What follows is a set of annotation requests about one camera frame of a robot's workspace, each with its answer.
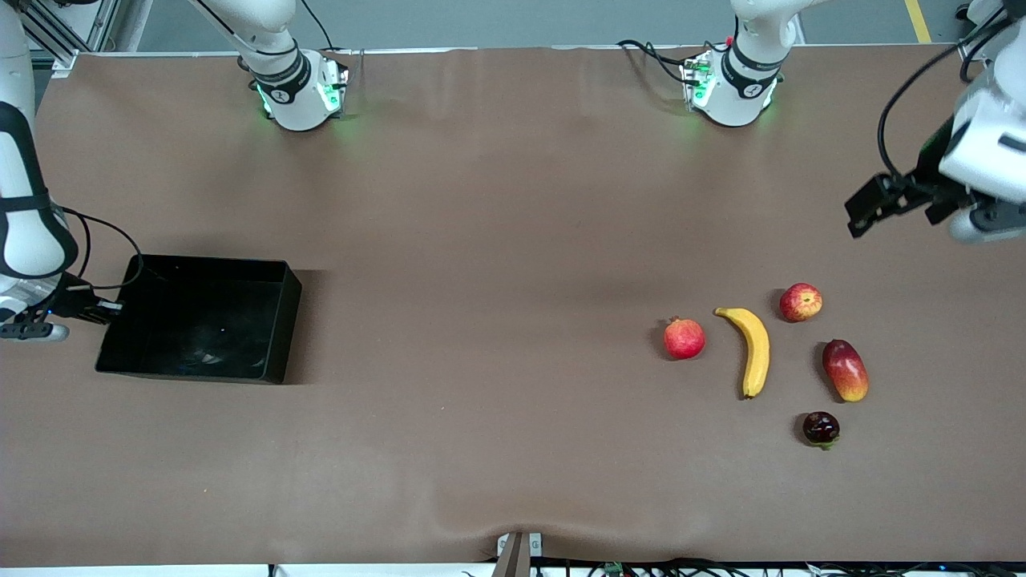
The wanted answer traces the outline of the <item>aluminium profile frame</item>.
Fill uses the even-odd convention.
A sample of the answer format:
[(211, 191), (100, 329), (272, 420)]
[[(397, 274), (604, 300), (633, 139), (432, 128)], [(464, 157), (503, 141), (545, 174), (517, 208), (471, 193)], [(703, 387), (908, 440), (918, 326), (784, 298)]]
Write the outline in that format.
[(18, 0), (30, 47), (54, 59), (96, 52), (123, 0)]

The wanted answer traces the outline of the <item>yellow banana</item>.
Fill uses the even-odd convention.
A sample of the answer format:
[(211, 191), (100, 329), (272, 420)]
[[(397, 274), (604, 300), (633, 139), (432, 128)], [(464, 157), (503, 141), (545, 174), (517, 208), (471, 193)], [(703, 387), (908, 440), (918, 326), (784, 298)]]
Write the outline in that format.
[(741, 376), (741, 396), (744, 399), (759, 397), (770, 376), (770, 333), (761, 318), (744, 308), (716, 308), (715, 317), (728, 321), (739, 329), (746, 342), (746, 366)]

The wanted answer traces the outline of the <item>dark purple mangosteen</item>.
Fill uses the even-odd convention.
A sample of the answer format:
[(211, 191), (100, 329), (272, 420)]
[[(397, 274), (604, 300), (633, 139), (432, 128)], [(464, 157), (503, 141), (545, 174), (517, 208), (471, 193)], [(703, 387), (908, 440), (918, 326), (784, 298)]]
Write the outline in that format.
[(842, 438), (842, 427), (839, 420), (823, 410), (815, 410), (806, 414), (800, 430), (808, 446), (821, 450), (832, 449), (835, 443)]

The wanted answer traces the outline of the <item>brown table cover mat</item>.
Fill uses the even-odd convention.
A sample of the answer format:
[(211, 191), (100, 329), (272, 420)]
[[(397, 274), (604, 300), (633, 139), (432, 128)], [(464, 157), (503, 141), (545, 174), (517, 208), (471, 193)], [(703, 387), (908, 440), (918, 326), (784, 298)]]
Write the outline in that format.
[[(282, 386), (98, 375), (96, 325), (0, 344), (0, 566), (466, 562), (515, 530), (578, 559), (1026, 561), (1026, 242), (846, 227), (935, 52), (800, 47), (742, 129), (616, 49), (350, 56), (348, 115), (308, 134), (232, 57), (80, 59), (37, 119), (56, 200), (146, 252), (285, 260), (301, 314)], [(823, 296), (797, 324), (793, 284)], [(720, 307), (770, 333), (754, 399)], [(671, 317), (699, 357), (668, 357)]]

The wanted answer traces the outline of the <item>red yellow mango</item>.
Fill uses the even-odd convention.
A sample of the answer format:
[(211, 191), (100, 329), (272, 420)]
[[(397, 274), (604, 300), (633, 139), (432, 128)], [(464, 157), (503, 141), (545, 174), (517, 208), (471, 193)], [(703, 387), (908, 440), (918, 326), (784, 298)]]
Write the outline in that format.
[(861, 355), (854, 346), (840, 339), (826, 344), (822, 366), (837, 397), (845, 402), (862, 401), (870, 389), (870, 379)]

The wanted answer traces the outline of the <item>grey bracket with brown post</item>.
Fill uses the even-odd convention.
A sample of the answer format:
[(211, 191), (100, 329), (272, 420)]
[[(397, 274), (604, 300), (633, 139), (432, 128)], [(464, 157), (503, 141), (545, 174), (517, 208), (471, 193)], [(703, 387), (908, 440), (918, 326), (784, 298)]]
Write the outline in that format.
[(491, 577), (545, 577), (543, 535), (539, 532), (509, 532), (497, 540), (497, 562)]

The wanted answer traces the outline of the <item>black plastic box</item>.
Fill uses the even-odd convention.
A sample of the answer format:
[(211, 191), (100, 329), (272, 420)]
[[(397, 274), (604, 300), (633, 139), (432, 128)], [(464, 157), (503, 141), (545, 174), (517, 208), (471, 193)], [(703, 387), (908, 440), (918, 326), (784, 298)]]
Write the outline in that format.
[(160, 380), (285, 383), (303, 284), (284, 260), (144, 253), (95, 370)]

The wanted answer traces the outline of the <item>red yellow apple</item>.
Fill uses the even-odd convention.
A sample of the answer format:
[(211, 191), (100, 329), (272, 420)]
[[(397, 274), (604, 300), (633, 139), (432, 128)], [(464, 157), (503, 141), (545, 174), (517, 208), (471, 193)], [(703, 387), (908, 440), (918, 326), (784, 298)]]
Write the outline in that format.
[(779, 310), (781, 317), (791, 324), (808, 321), (816, 317), (823, 307), (823, 296), (811, 284), (793, 284), (781, 294)]

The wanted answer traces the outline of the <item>red pomegranate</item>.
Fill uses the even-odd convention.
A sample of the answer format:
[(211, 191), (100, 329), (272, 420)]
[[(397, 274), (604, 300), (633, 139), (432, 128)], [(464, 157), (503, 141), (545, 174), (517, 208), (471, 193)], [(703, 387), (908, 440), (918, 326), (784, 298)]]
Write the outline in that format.
[(699, 357), (706, 347), (706, 333), (699, 322), (671, 317), (664, 326), (664, 351), (671, 359)]

